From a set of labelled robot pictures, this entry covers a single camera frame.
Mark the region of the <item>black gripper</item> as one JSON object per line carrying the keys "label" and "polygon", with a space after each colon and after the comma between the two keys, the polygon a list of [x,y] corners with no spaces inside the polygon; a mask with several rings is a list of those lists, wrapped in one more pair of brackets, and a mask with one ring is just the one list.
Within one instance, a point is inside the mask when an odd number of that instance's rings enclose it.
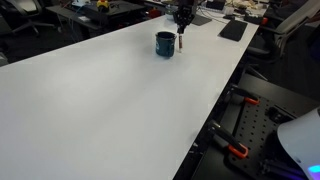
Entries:
{"label": "black gripper", "polygon": [[177,10],[173,13],[173,18],[177,23],[178,34],[184,34],[186,27],[194,19],[194,2],[195,0],[177,0]]}

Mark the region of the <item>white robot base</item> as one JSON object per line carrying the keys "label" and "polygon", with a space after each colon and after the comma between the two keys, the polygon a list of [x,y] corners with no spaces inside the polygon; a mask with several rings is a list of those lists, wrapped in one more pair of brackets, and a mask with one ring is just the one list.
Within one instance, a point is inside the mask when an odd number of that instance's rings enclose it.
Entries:
{"label": "white robot base", "polygon": [[320,180],[320,108],[277,129],[281,146],[309,180]]}

